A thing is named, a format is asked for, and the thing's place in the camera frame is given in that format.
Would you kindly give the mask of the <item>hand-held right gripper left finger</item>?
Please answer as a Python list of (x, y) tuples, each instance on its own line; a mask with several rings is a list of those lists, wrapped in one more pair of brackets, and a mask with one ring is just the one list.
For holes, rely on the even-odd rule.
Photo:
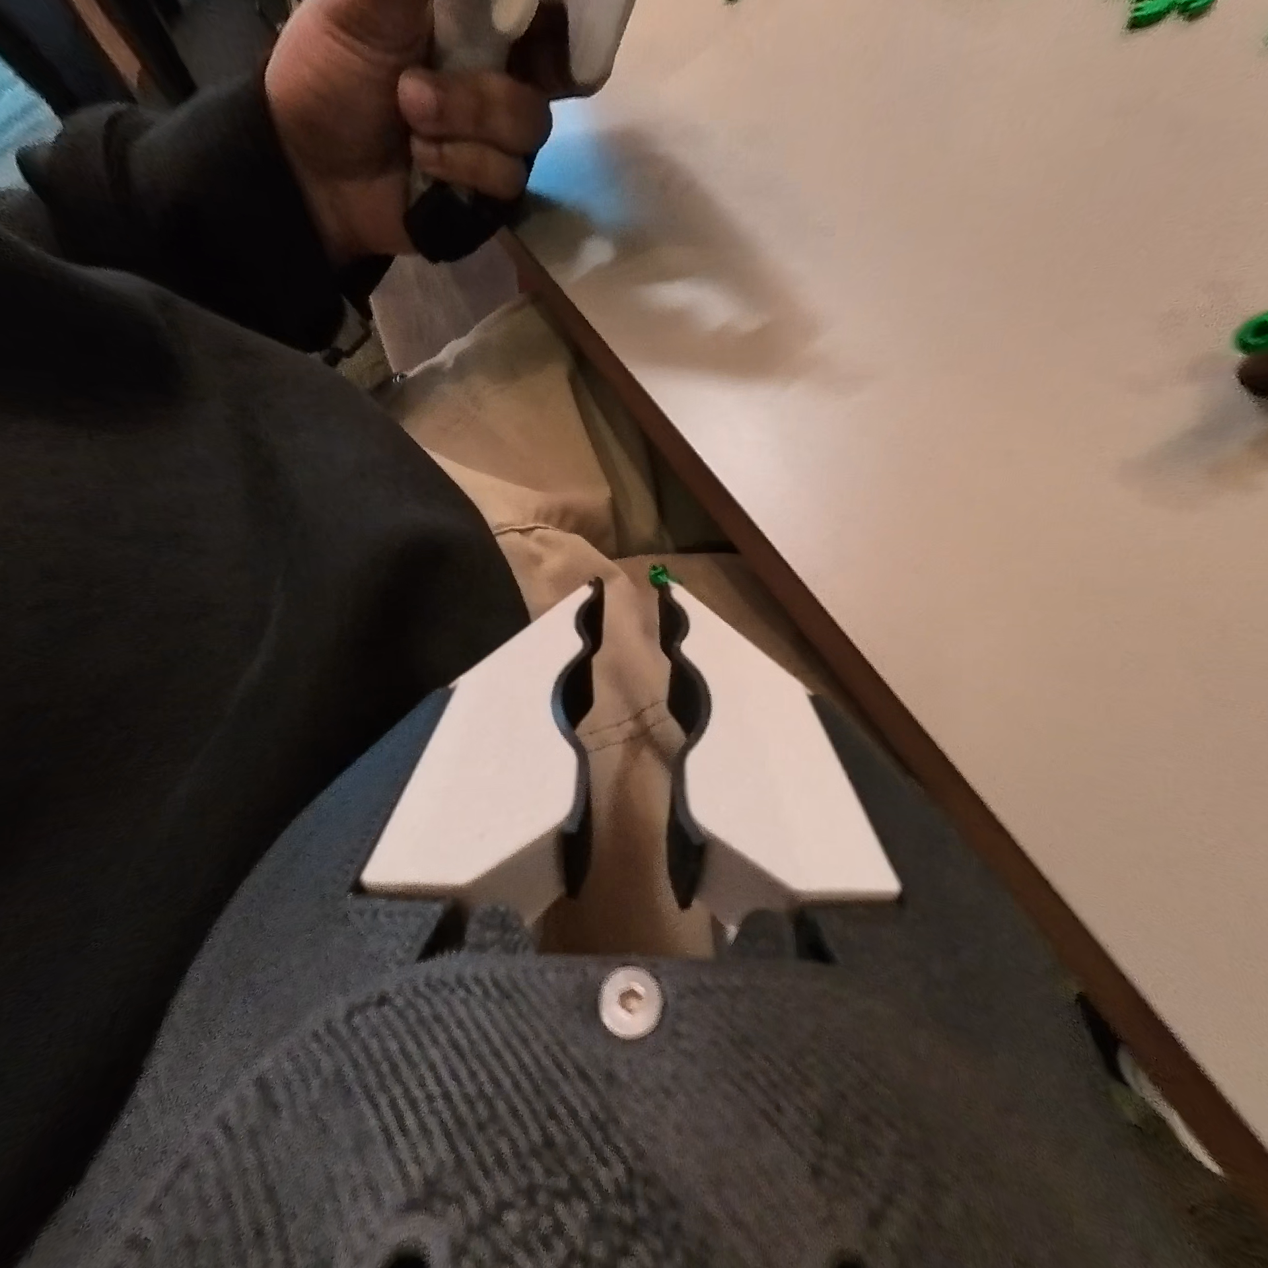
[(591, 867), (604, 586), (591, 579), (437, 695), (437, 719), (357, 877), (368, 895), (512, 910), (533, 925)]

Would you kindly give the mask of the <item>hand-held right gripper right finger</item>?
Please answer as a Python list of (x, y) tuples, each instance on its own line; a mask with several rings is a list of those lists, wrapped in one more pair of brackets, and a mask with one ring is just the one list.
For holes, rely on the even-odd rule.
[(657, 586), (670, 768), (664, 863), (679, 910), (733, 938), (747, 916), (894, 905), (900, 880), (814, 697), (681, 583)]

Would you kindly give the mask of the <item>person's left forearm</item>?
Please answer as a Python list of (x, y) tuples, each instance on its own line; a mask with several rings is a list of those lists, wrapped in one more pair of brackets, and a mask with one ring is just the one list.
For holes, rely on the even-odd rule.
[(72, 264), (128, 273), (299, 352), (340, 333), (340, 270), (280, 146), (263, 71), (170, 111), (102, 103), (18, 152), (1, 214)]

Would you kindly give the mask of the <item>person's left hand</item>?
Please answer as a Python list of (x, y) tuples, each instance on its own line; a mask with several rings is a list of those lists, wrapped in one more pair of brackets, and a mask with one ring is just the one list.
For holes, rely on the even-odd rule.
[(409, 251), (409, 178), (509, 202), (570, 94), (567, 15), (537, 9), (505, 71), (432, 66), (432, 2), (301, 2), (263, 69), (276, 137), (336, 268)]

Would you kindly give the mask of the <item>person's black jacket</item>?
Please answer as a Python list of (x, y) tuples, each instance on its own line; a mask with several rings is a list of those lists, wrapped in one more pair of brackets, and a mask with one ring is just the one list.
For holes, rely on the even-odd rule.
[(306, 210), (1, 197), (1, 1264), (275, 837), (526, 622), (327, 350), (391, 253)]

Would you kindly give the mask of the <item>person's beige trousers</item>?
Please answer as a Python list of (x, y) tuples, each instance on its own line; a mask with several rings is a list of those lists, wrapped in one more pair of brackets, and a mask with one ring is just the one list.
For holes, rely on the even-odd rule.
[(810, 691), (842, 701), (821, 657), (728, 551), (720, 530), (593, 365), (518, 281), (503, 245), (458, 264), (396, 258), (372, 292), (396, 378), (378, 397), (477, 506), (531, 618), (600, 579), (606, 611), (593, 706), (591, 867), (542, 922), (540, 946), (597, 955), (713, 955), (702, 908), (679, 910), (664, 871), (670, 766), (683, 734), (666, 706), (647, 569), (660, 562)]

